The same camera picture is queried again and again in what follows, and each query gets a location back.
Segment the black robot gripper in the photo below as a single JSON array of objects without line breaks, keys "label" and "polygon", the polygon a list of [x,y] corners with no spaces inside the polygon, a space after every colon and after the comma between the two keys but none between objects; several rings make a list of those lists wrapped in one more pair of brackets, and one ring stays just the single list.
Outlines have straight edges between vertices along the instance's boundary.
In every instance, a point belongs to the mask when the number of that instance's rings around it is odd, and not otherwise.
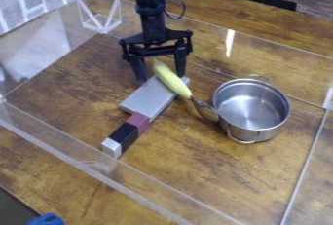
[{"label": "black robot gripper", "polygon": [[139,83],[147,81],[146,61],[142,57],[174,54],[177,76],[186,72],[186,57],[193,51],[190,30],[173,30],[166,26],[165,7],[135,7],[140,16],[142,32],[119,40],[122,58],[130,63]]}]

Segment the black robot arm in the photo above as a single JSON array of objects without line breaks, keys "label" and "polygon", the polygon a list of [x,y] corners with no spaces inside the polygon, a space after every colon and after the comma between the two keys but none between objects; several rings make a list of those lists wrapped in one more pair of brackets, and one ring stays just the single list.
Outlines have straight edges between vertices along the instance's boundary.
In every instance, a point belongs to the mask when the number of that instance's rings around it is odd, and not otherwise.
[{"label": "black robot arm", "polygon": [[142,32],[119,40],[122,58],[130,63],[139,83],[147,81],[145,58],[174,55],[177,76],[186,72],[186,57],[193,52],[190,30],[171,30],[166,26],[166,0],[136,0]]}]

